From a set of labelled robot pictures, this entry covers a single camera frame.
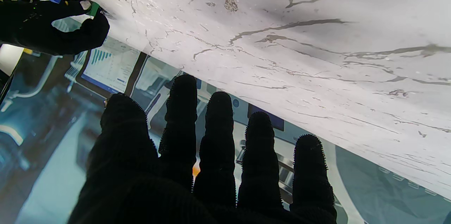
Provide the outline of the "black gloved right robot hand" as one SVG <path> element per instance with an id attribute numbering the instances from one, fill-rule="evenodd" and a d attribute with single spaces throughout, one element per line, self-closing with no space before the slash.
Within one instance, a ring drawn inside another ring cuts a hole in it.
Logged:
<path id="1" fill-rule="evenodd" d="M 52 23 L 56 20 L 84 15 L 86 0 L 1 2 L 1 43 L 35 50 L 55 56 L 76 55 L 104 43 L 110 25 L 101 12 L 86 19 L 80 28 L 63 32 Z"/>

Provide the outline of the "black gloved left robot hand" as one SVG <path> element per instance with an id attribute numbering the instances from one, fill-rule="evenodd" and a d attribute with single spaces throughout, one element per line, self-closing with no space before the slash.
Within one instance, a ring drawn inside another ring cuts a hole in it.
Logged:
<path id="1" fill-rule="evenodd" d="M 147 116 L 123 93 L 106 101 L 87 162 L 86 181 L 69 224 L 335 224 L 337 212 L 317 136 L 300 136 L 294 149 L 292 203 L 282 205 L 275 133 L 267 113 L 248 120 L 239 189 L 235 185 L 233 109 L 229 94 L 206 107 L 200 172 L 196 162 L 197 80 L 174 79 L 159 149 Z"/>

